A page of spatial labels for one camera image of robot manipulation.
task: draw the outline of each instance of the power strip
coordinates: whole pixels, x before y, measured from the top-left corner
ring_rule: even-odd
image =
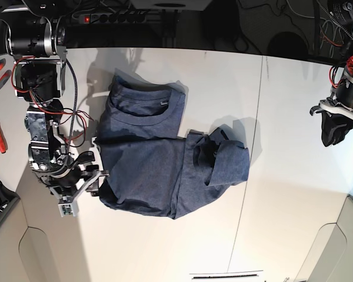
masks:
[[[144,13],[138,12],[94,13],[80,15],[78,22],[82,25],[144,24],[147,18]]]

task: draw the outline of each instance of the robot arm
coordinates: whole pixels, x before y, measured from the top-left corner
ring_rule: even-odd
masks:
[[[340,50],[342,64],[333,66],[330,72],[331,96],[310,110],[311,115],[322,114],[322,141],[327,147],[343,141],[353,129],[353,0],[329,0],[328,9],[316,1],[344,31],[344,44]],[[339,66],[344,67],[344,71],[339,82],[335,83]]]
[[[29,103],[25,126],[30,133],[29,164],[37,178],[59,200],[61,216],[76,216],[76,199],[83,191],[98,189],[98,178],[105,173],[98,166],[82,166],[95,160],[87,151],[73,159],[69,152],[72,129],[77,115],[77,82],[72,66],[66,59],[65,29],[62,1],[29,1],[24,5],[4,7],[0,0],[0,20],[8,26],[6,49],[16,60],[14,69],[15,94]],[[18,21],[10,22],[11,12],[21,11]],[[65,109],[60,102],[64,92],[65,69],[69,67],[75,82],[75,103],[69,137],[60,131],[60,121]],[[80,189],[76,184],[85,182]]]

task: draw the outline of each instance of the white table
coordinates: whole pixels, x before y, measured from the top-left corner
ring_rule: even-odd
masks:
[[[187,94],[179,135],[234,127],[252,150],[252,164],[247,183],[176,221],[113,211],[88,194],[79,199],[77,219],[62,219],[56,199],[27,169],[17,192],[28,224],[47,234],[62,281],[179,282],[189,273],[251,270],[265,270],[267,281],[294,279],[319,228],[337,220],[353,185],[353,131],[345,142],[324,148],[321,117],[309,115],[329,94],[328,66],[176,49],[78,49],[69,50],[68,59],[80,109],[93,118],[103,110],[115,73],[176,83]],[[70,106],[68,71],[66,81],[62,103]],[[11,165],[22,174],[29,135],[22,125],[26,103],[13,91],[10,96],[16,115],[3,116],[8,102],[0,96],[0,120],[16,145],[0,158],[0,178],[15,190],[20,176],[7,180],[4,169]],[[89,124],[90,134],[95,125]]]

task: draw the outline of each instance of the folded shirt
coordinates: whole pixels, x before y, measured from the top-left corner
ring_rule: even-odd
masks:
[[[176,219],[246,181],[249,153],[221,128],[177,138],[185,95],[158,88],[135,90],[115,78],[97,129],[110,174],[99,198],[112,209]]]

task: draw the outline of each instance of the screw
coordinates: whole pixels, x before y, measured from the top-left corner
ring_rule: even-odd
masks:
[[[343,4],[342,4],[342,7],[343,7],[344,10],[346,10],[346,11],[350,11],[350,10],[353,8],[352,3],[349,3],[349,2],[343,3]]]
[[[46,170],[46,169],[47,169],[47,166],[46,166],[44,163],[41,163],[41,164],[39,165],[39,168],[40,168],[41,170]]]

